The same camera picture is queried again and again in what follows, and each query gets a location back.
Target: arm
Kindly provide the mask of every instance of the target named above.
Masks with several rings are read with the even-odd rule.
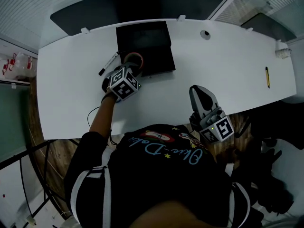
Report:
[[[105,139],[109,138],[113,108],[116,100],[117,96],[108,90],[101,102],[100,108],[98,109],[89,132],[98,132]]]

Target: graphic print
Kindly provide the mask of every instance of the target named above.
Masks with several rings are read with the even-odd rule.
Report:
[[[165,141],[168,143],[174,141],[174,139],[169,134],[157,133],[157,132],[149,131],[149,130],[147,130],[145,133],[140,134],[140,136],[146,136],[146,137],[149,137],[152,139],[159,139],[159,140],[162,140],[162,141]]]
[[[196,139],[193,139],[193,138],[191,138],[187,133],[180,133],[180,135],[179,135],[179,137],[180,138],[182,138],[182,139],[187,139],[187,140],[189,140],[190,141],[190,146],[192,147],[192,148],[196,148],[196,147],[201,147],[201,148],[204,148],[204,145],[202,145],[201,144],[201,142],[199,142],[198,140],[196,140]]]
[[[197,163],[199,163],[201,157],[203,156],[204,153],[208,153],[205,149],[167,149],[167,146],[165,144],[161,144],[161,143],[155,143],[155,142],[150,142],[147,139],[140,139],[140,138],[135,138],[132,137],[130,139],[128,139],[128,141],[130,142],[130,146],[129,147],[133,147],[133,146],[142,146],[144,147],[144,151],[147,154],[153,155],[153,156],[164,156],[167,159],[171,159],[171,156],[174,158],[179,157],[183,160],[183,161],[187,161],[189,162],[190,165],[196,165]]]

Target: marker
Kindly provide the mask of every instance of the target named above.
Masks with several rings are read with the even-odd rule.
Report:
[[[118,52],[116,52],[113,55],[113,57],[111,57],[111,59],[106,63],[106,65],[104,66],[104,68],[101,69],[101,71],[99,72],[99,76],[101,76],[105,72],[105,70],[110,66],[111,63],[113,63],[113,61],[115,60],[115,58],[117,58],[118,55],[119,55]]]
[[[266,71],[267,86],[268,86],[268,88],[270,88],[269,71],[268,71],[268,68],[267,68],[267,67],[265,68],[265,71]]]

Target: black box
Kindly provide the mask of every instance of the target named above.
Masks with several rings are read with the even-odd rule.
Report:
[[[116,35],[122,63],[130,52],[142,55],[142,76],[175,70],[171,40],[165,21],[117,27]]]

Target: wooden floor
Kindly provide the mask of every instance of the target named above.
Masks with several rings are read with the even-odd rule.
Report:
[[[242,127],[245,121],[245,114],[238,113],[230,115],[230,119],[234,126],[235,132],[238,132]],[[192,131],[190,124],[186,125],[187,128]],[[30,87],[30,106],[29,106],[29,128],[31,133],[32,145],[35,146],[39,143],[44,142],[43,134],[41,130],[39,113],[38,113],[38,104],[37,104],[37,85],[36,79],[31,81]],[[199,134],[197,132],[192,133],[195,137],[199,139]],[[123,135],[112,136],[113,141],[119,143]],[[236,156],[233,153],[234,149],[239,149],[244,151],[247,144],[253,139],[250,134],[250,127],[246,132],[238,139],[233,136],[228,140],[222,143],[214,145],[206,145],[209,151],[214,156],[215,160],[224,160],[226,163],[237,163]],[[49,154],[48,154],[48,163],[47,163],[47,177],[46,183],[49,188],[56,192],[61,197],[65,198],[65,191],[63,185],[63,179],[67,173],[68,166],[71,162],[71,159],[76,150],[76,145],[70,142],[69,140],[57,140],[50,145]],[[44,162],[45,162],[46,147],[36,151],[34,153],[34,158],[36,165],[39,169],[41,176],[44,172]],[[68,212],[67,205],[60,198],[55,197],[55,201],[58,206],[61,208],[62,213]]]

